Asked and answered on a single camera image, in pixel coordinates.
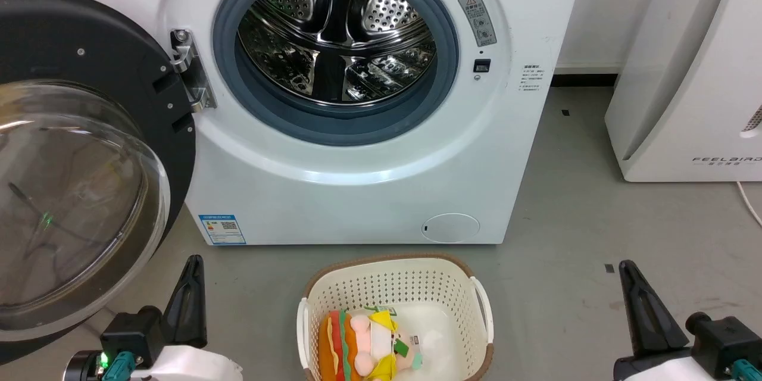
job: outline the plush toy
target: plush toy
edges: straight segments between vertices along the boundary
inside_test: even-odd
[[[419,369],[421,353],[389,310],[352,317],[331,311],[318,333],[322,381],[392,381],[398,371]]]

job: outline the floor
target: floor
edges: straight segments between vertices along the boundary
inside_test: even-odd
[[[483,281],[495,315],[486,380],[611,379],[631,353],[619,275],[636,261],[681,324],[694,311],[737,316],[762,332],[762,230],[732,183],[626,183],[604,113],[611,90],[554,89],[502,245],[441,247]],[[561,115],[569,110],[570,115]],[[746,185],[762,208],[762,186]],[[191,254],[206,264],[209,346],[246,379],[303,379],[296,306],[307,280],[332,262],[431,247],[212,248],[183,211],[149,267],[109,308],[164,308]],[[98,347],[111,318],[0,367],[0,379],[60,379],[74,352]]]

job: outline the wall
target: wall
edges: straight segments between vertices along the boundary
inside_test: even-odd
[[[650,0],[577,0],[557,74],[618,73]]]

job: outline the metal hinge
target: metal hinge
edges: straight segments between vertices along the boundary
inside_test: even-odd
[[[201,64],[193,33],[189,29],[173,29],[169,38],[174,56],[171,64],[185,83],[190,107],[196,113],[207,108],[217,108],[217,99],[209,85],[204,65]]]

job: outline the white plastic basket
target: white plastic basket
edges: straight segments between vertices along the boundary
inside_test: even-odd
[[[473,272],[446,254],[373,257],[327,267],[307,286],[296,314],[299,360],[309,381],[321,381],[318,327],[333,310],[389,305],[421,338],[424,364],[395,381],[476,381],[492,362],[492,309]]]

